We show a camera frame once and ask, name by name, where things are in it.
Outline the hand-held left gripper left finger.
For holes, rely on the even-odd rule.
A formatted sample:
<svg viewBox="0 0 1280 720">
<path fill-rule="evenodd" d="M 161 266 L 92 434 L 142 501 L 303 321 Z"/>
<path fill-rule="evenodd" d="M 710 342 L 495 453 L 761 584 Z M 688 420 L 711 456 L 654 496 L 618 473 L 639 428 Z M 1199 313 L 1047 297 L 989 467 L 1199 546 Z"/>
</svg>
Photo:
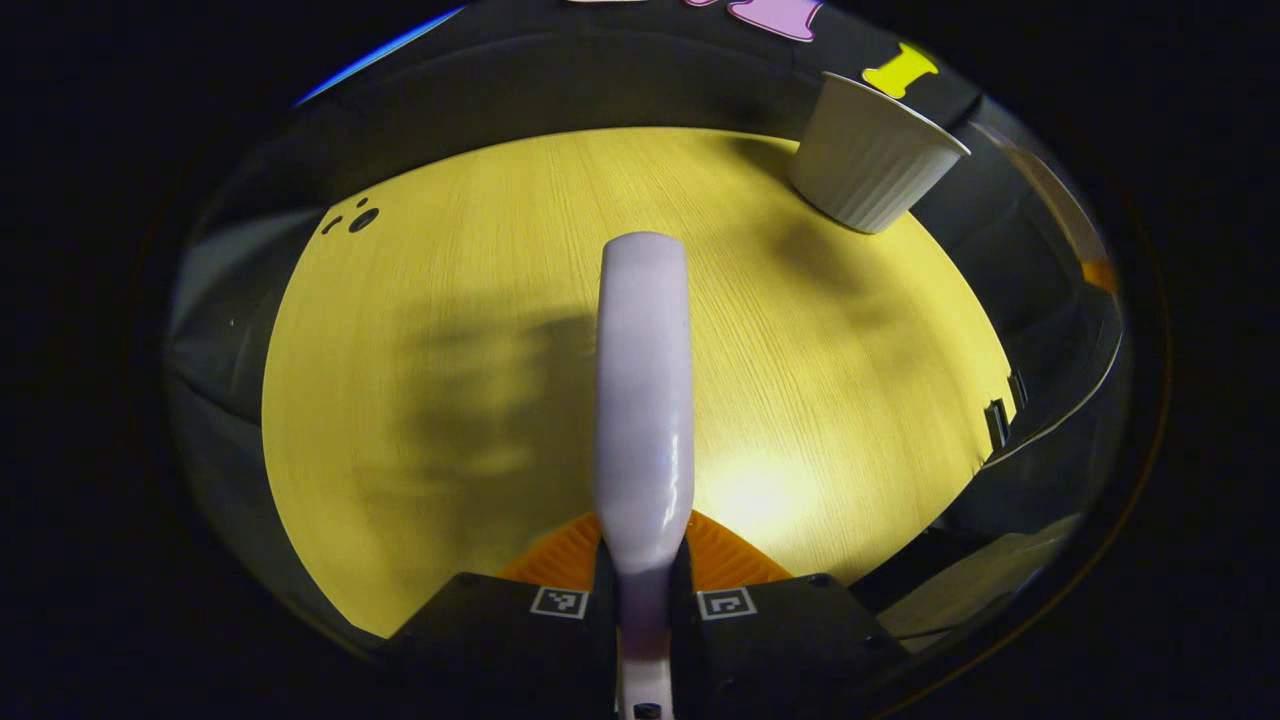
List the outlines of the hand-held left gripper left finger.
<svg viewBox="0 0 1280 720">
<path fill-rule="evenodd" d="M 588 512 L 497 575 L 454 574 L 380 657 L 430 719 L 614 719 L 614 597 Z"/>
</svg>

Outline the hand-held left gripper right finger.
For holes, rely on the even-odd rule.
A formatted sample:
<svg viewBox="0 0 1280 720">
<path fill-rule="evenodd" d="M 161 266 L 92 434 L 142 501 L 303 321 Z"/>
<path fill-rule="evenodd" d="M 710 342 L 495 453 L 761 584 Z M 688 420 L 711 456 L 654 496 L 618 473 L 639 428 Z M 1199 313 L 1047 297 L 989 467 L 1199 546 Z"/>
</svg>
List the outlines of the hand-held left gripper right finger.
<svg viewBox="0 0 1280 720">
<path fill-rule="evenodd" d="M 695 512 L 669 579 L 677 719 L 844 719 L 910 653 L 835 577 Z"/>
</svg>

